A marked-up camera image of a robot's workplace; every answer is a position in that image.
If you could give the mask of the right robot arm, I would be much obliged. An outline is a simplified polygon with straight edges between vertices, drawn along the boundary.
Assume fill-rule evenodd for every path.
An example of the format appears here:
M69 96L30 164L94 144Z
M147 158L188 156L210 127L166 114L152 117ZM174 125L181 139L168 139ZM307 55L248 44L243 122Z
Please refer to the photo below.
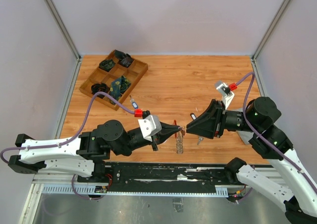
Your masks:
M252 148L276 169L285 186L260 174L240 158L224 168L229 184L242 183L261 193L285 214L292 224L317 222L317 184L302 165L292 142L275 126L281 112L269 97L251 100L243 112L228 111L222 101L212 100L208 108L187 124L189 134L213 139L224 130L251 132Z

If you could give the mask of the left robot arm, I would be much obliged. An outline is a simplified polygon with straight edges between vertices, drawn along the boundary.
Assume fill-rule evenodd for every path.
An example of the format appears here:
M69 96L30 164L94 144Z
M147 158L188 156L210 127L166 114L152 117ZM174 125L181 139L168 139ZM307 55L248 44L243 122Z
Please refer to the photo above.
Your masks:
M113 119L75 138L56 140L40 141L19 134L15 145L20 151L10 156L8 166L16 173L57 171L101 182L111 176L105 164L111 153L130 156L134 150L148 145L157 151L159 144L181 130L180 126L160 122L154 116L138 122L139 127L126 131L120 121Z

